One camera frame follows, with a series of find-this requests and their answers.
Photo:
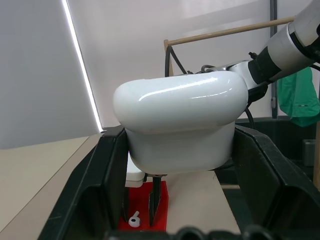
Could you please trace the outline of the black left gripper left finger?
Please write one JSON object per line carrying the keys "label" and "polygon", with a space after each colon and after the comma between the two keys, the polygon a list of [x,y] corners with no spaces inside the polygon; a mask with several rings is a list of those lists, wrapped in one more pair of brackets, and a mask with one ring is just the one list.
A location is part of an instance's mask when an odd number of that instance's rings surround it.
{"label": "black left gripper left finger", "polygon": [[128,140],[124,128],[109,127],[74,168],[40,240],[101,240],[118,226],[125,192]]}

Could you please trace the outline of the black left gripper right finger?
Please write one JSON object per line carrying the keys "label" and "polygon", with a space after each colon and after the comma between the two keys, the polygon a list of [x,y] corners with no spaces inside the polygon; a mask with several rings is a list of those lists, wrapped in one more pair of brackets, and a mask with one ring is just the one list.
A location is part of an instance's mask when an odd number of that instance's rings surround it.
{"label": "black left gripper right finger", "polygon": [[256,225],[279,239],[320,238],[320,192],[267,135],[236,126],[232,160]]}

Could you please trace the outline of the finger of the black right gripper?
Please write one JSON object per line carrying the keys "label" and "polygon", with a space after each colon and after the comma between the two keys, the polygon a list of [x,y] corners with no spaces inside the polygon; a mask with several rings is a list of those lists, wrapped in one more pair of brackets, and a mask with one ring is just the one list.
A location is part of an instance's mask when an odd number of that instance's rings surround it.
{"label": "finger of the black right gripper", "polygon": [[155,221],[157,209],[161,200],[162,177],[156,175],[152,177],[152,190],[149,193],[148,216],[149,226],[152,227]]}
{"label": "finger of the black right gripper", "polygon": [[124,194],[122,198],[121,217],[125,222],[129,221],[129,188],[124,188]]}

